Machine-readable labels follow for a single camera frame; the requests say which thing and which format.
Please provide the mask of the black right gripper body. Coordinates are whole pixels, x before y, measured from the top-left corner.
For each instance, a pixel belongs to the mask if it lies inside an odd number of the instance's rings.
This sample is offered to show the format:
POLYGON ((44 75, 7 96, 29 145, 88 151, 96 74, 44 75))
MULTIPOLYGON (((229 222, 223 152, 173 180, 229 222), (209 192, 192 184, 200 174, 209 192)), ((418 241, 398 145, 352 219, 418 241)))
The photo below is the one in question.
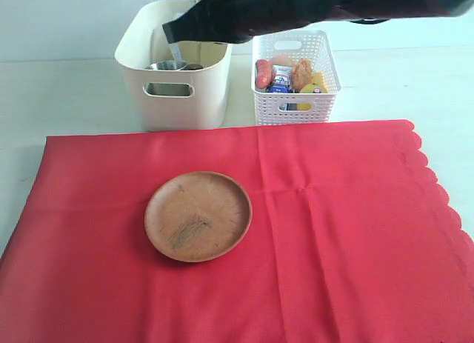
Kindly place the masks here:
POLYGON ((182 16, 162 25, 167 42, 243 44, 256 36, 310 24, 293 0, 199 0, 182 16))

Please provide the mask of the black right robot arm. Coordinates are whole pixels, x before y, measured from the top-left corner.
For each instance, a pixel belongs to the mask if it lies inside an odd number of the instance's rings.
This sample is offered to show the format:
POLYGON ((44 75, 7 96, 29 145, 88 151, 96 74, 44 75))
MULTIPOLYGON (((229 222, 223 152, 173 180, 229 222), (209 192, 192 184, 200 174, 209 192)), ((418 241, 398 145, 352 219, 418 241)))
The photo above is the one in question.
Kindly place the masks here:
POLYGON ((473 0, 200 0, 162 29, 171 44, 242 44, 321 21, 377 24, 390 19, 456 17, 472 6, 473 0))

